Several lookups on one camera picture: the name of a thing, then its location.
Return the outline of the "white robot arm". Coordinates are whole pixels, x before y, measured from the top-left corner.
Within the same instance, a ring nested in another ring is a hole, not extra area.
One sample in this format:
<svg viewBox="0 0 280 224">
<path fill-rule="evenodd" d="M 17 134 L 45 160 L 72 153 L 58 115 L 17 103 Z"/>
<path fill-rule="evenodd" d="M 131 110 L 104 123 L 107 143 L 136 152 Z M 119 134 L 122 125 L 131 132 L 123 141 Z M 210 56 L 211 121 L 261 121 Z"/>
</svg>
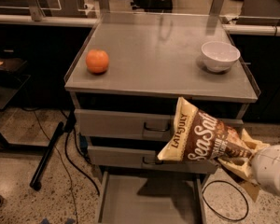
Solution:
<svg viewBox="0 0 280 224">
<path fill-rule="evenodd" d="M 280 145 L 253 139 L 246 130 L 242 130 L 241 139 L 252 151 L 252 158 L 221 157 L 220 164 L 242 178 L 243 188 L 252 199 L 257 199 L 260 189 L 280 197 Z"/>
</svg>

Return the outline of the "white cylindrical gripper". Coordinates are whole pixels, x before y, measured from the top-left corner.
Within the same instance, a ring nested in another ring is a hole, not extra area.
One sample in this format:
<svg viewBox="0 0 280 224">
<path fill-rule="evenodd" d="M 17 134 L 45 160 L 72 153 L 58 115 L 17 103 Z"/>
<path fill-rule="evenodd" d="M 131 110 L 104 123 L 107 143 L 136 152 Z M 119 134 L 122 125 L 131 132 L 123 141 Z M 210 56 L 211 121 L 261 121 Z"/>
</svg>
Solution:
<svg viewBox="0 0 280 224">
<path fill-rule="evenodd" d="M 255 154 L 252 162 L 248 158 L 218 158 L 220 164 L 241 177 L 251 181 L 254 177 L 259 186 L 273 195 L 280 197 L 280 145 L 270 146 L 250 136 L 242 129 L 241 139 Z"/>
</svg>

